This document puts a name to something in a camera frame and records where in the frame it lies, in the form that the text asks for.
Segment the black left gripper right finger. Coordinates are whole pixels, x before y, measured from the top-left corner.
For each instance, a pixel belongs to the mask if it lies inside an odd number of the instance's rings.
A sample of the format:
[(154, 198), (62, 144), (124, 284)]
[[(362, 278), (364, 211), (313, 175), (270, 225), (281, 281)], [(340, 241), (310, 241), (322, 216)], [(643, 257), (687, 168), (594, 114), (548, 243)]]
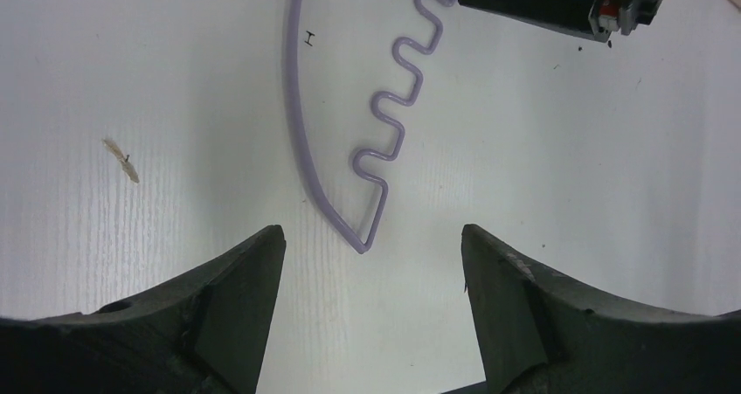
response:
[(609, 294), (465, 225), (461, 259), (480, 393), (737, 393), (740, 314)]

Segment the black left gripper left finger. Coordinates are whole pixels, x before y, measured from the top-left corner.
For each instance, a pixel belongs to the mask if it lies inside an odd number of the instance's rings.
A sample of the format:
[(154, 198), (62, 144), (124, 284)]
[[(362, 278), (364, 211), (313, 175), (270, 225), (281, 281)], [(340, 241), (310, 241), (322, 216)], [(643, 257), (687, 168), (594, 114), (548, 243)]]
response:
[(254, 393), (280, 287), (282, 228), (91, 314), (1, 321), (4, 393)]

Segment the purple plastic hanger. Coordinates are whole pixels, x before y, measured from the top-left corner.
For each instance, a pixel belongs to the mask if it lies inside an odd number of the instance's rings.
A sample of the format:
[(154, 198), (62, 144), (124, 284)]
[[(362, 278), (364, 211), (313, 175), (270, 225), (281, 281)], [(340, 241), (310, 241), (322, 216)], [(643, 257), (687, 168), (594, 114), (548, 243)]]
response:
[[(444, 8), (451, 8), (457, 2), (457, 0), (433, 1)], [(365, 182), (376, 185), (380, 189), (377, 207), (372, 214), (367, 237), (362, 238), (347, 223), (328, 199), (322, 187), (309, 147), (302, 110), (299, 78), (299, 33), (302, 4), (303, 0), (288, 0), (286, 37), (283, 41), (282, 51), (283, 89), (291, 144), (294, 152), (297, 154), (298, 168), (302, 181), (307, 187), (307, 193), (310, 199), (345, 242), (357, 253), (364, 254), (372, 248), (377, 236), (378, 227), (381, 224), (384, 208), (389, 196), (389, 184), (381, 176), (374, 175), (364, 169), (361, 162), (366, 157), (382, 162), (393, 162), (397, 160), (405, 139), (405, 126), (403, 123), (385, 113), (381, 109), (380, 103), (387, 100), (401, 107), (411, 107), (416, 103), (424, 84), (425, 76), (419, 67), (402, 56), (401, 48), (406, 46), (424, 56), (434, 54), (443, 36), (444, 25), (440, 18), (426, 7), (424, 0), (413, 0), (415, 10), (433, 26), (433, 33), (429, 41), (425, 44), (408, 36), (399, 36), (392, 43), (391, 55), (395, 63), (413, 76), (409, 93), (407, 95), (399, 95), (389, 90), (379, 90), (370, 97), (369, 105), (371, 114), (378, 121), (396, 131), (396, 140), (391, 145), (389, 152), (382, 152), (372, 148), (360, 148), (350, 159), (351, 168), (355, 175)]]

